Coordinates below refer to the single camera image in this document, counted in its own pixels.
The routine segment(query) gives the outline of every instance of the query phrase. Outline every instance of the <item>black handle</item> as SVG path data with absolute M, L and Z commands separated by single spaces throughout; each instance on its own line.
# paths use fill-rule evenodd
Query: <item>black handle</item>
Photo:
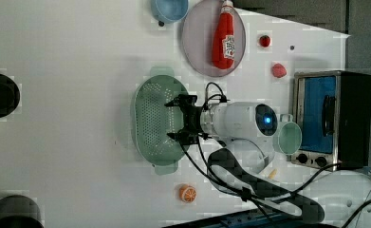
M 258 176 L 254 176 L 245 171 L 238 163 L 233 153 L 227 148 L 219 149 L 209 156 L 208 166 L 212 167 L 213 165 L 218 165 L 224 168 L 240 181 L 250 185 L 253 188 L 254 193 L 259 197 L 275 198 L 283 196 L 284 194 L 287 193 L 291 193 L 290 191 L 283 187 L 277 186 L 271 182 L 260 179 Z M 317 224 L 322 222 L 325 218 L 324 208 L 314 199 L 310 199 L 305 196 L 295 194 L 290 198 L 278 199 L 274 200 L 273 202 L 281 203 L 283 201 L 287 201 L 301 209 L 302 211 L 301 216 L 288 215 L 292 219 L 300 220 L 303 223 Z
M 325 96 L 322 105 L 322 134 L 324 137 L 334 133 L 335 104 L 335 97 Z

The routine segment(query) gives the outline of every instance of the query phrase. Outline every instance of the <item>green object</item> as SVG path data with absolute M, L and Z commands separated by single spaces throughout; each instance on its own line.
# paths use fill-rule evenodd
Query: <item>green object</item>
M 184 156 L 179 143 L 167 136 L 182 129 L 182 112 L 179 107 L 164 105 L 188 92 L 170 68 L 155 67 L 151 74 L 157 76 L 147 80 L 135 96 L 135 144 L 144 159 L 155 166 L 156 173 L 164 175 L 174 173 Z
M 280 130 L 280 149 L 287 155 L 294 154 L 301 146 L 301 129 L 296 123 L 288 122 Z

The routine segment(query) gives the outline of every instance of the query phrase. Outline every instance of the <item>oven window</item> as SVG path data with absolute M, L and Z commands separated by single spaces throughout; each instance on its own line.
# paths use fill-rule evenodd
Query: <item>oven window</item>
M 325 97 L 336 96 L 336 77 L 305 78 L 303 141 L 301 149 L 333 153 L 333 135 L 324 136 L 323 106 Z

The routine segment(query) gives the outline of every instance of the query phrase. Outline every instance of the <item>bottle label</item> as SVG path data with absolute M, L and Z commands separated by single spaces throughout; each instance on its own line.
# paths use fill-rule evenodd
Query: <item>bottle label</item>
M 224 58 L 234 59 L 235 42 L 233 35 L 227 35 L 226 39 L 223 40 L 223 54 Z

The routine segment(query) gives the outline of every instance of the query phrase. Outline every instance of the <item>blue bowl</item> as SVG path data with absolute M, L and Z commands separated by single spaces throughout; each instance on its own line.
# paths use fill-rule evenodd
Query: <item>blue bowl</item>
M 188 12 L 188 0 L 152 0 L 153 16 L 161 26 L 181 20 Z

